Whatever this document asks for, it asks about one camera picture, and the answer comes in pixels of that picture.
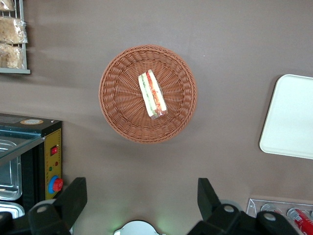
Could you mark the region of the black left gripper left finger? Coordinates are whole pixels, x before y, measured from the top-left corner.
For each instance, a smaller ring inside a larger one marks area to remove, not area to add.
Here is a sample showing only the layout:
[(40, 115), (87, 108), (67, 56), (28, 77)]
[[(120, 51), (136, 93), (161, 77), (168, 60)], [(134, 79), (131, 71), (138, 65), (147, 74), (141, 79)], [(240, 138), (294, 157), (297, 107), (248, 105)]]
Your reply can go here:
[(69, 235), (87, 204), (85, 177), (77, 177), (53, 202), (43, 201), (28, 213), (33, 235)]

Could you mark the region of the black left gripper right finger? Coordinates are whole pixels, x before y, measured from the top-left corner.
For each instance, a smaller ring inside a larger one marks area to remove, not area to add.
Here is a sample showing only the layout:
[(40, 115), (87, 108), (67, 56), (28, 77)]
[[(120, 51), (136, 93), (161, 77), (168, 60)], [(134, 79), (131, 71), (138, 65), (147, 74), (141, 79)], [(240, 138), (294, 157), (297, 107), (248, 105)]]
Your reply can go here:
[(240, 235), (241, 212), (222, 203), (207, 178), (198, 179), (197, 203), (202, 216), (189, 235)]

